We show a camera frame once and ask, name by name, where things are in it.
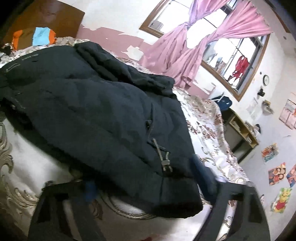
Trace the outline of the left pink curtain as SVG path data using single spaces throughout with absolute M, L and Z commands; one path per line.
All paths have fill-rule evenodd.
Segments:
M 187 32 L 198 20 L 222 8 L 226 0 L 194 0 L 186 21 L 172 31 L 161 36 L 144 51 L 139 63 L 144 68 L 158 74 L 168 72 L 187 48 Z

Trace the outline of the red hanging garment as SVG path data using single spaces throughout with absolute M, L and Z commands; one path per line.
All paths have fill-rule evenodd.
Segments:
M 235 78 L 235 80 L 239 79 L 244 74 L 248 66 L 248 59 L 244 55 L 241 55 L 236 62 L 235 70 L 233 71 L 232 75 L 229 76 L 227 81 L 229 82 L 232 78 Z

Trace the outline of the large black jacket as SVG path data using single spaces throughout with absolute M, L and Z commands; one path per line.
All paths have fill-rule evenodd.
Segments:
M 33 144 L 99 190 L 159 217 L 188 218 L 203 205 L 173 85 L 93 42 L 55 46 L 1 68 L 1 110 Z

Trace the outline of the wall certificates row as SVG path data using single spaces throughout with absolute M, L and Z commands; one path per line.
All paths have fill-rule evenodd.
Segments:
M 295 129 L 295 123 L 296 123 L 295 112 L 296 112 L 295 93 L 291 92 L 279 116 L 279 120 L 291 130 Z

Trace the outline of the family picture poster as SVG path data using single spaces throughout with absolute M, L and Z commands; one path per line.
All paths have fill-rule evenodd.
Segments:
M 269 185 L 272 186 L 279 183 L 281 180 L 283 180 L 286 177 L 286 173 L 287 173 L 287 170 L 286 170 L 285 163 L 281 163 L 276 168 L 270 169 L 268 171 Z

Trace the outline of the round wall clock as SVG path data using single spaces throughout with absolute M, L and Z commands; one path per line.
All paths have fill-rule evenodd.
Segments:
M 269 76 L 268 75 L 264 75 L 263 76 L 263 85 L 264 86 L 267 86 L 267 85 L 269 85 L 269 82 L 270 82 Z

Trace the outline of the brown wooden headboard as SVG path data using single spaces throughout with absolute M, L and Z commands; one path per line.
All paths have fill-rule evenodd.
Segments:
M 9 43 L 13 33 L 33 27 L 51 28 L 57 37 L 76 37 L 85 13 L 60 1 L 25 3 L 1 28 L 1 43 Z

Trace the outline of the dark blue backpack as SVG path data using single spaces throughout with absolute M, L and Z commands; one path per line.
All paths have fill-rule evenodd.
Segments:
M 230 100 L 229 97 L 225 95 L 224 92 L 221 95 L 212 98 L 211 100 L 214 101 L 219 106 L 221 111 L 228 110 L 232 105 L 232 101 Z

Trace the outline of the pooh bear poster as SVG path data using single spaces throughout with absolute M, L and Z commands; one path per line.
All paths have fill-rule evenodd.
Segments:
M 271 211 L 275 213 L 284 213 L 286 205 L 290 199 L 291 192 L 291 188 L 281 188 L 278 196 L 271 205 Z

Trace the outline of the floral bed cover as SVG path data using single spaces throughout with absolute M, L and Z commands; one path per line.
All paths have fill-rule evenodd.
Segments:
M 50 47 L 73 47 L 84 42 L 87 41 L 65 41 Z M 45 48 L 49 47 L 30 47 L 2 57 L 1 68 L 22 56 Z M 113 54 L 112 56 L 140 72 L 152 74 L 133 61 Z M 219 177 L 239 184 L 246 183 L 247 176 L 225 140 L 223 119 L 218 105 L 211 100 L 188 96 L 175 87 L 172 91 L 185 116 L 194 154 Z M 1 144 L 4 145 L 1 160 L 5 167 L 1 179 L 8 193 L 8 211 L 27 237 L 44 187 L 61 183 L 86 181 L 95 184 L 97 194 L 89 203 L 89 209 L 106 240 L 192 240 L 211 210 L 198 187 L 203 208 L 195 216 L 165 218 L 147 213 L 99 190 L 96 183 L 85 178 L 79 169 L 59 161 L 33 144 L 12 125 L 5 113 L 4 116 L 4 122 L 1 124 Z M 80 240 L 69 201 L 64 202 L 64 208 L 71 233 L 75 240 Z

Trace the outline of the yellow wooden shelf desk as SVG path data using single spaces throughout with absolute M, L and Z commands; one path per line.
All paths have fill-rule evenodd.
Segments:
M 252 130 L 232 109 L 223 111 L 222 119 L 225 140 L 240 163 L 258 145 L 258 141 Z

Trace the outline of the cartoon poster on wall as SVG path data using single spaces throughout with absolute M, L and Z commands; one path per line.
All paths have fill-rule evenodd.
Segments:
M 269 145 L 268 147 L 264 148 L 261 151 L 261 154 L 265 162 L 268 162 L 269 160 L 273 159 L 275 156 L 279 154 L 277 143 L 273 143 L 272 145 Z

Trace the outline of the orange blue brown pillow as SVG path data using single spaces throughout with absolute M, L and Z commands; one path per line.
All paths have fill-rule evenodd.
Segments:
M 56 41 L 56 33 L 48 27 L 34 27 L 13 33 L 12 47 L 14 50 L 30 46 L 51 45 Z

